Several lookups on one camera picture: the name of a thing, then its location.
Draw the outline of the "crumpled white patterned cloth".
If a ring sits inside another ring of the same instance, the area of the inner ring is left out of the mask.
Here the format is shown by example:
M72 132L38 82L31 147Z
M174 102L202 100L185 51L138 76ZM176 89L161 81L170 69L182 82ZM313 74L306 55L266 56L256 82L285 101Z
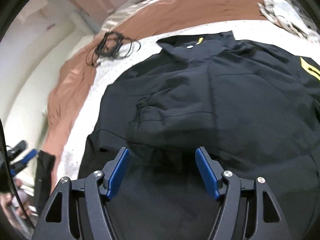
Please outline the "crumpled white patterned cloth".
M319 34L307 27L292 5L285 0L263 0L260 12L273 24L312 43L319 43Z

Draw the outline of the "black garment on blanket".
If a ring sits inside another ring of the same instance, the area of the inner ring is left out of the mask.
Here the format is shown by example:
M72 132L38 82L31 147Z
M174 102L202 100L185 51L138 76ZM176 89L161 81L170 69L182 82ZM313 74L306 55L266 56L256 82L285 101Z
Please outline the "black garment on blanket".
M37 155L37 167L34 186L34 206L40 216L52 187L51 172L55 164L55 156L42 150Z

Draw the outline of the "white floral bed sheet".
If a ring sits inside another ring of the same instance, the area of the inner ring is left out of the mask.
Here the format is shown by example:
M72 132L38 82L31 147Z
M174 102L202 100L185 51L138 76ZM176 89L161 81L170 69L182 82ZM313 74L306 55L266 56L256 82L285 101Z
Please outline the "white floral bed sheet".
M141 45L134 45L131 56L126 59L100 60L93 85L64 146L57 168L57 178L77 178L85 151L86 138L93 132L97 122L100 102L105 89L133 65L146 60L151 55L158 54L161 51L160 46L156 44L158 40L177 35L215 34L232 31L236 40L266 42L271 29L271 23L267 20L238 20L203 24L141 39Z

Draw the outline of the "orange blanket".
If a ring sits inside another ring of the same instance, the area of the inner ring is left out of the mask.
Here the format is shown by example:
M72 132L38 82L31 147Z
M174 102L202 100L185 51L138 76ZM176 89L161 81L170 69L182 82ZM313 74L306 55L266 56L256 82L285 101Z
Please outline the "orange blanket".
M123 21L112 29L137 40L197 25L233 21L262 20L258 5L263 0L149 0L125 9ZM93 85L96 68L86 59L103 36L98 34L60 69L55 88L48 97L48 133L42 147L53 164L46 168L56 180L57 168L71 129Z

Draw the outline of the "black jacket with yellow patch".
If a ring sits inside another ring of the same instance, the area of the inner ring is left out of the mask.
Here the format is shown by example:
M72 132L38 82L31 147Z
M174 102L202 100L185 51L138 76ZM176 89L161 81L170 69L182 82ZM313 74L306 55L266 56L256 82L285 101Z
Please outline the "black jacket with yellow patch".
M79 178L122 147L130 164L108 204L120 239L206 239L219 208L195 152L264 177L293 239L319 216L319 64L232 32L172 36L107 87Z

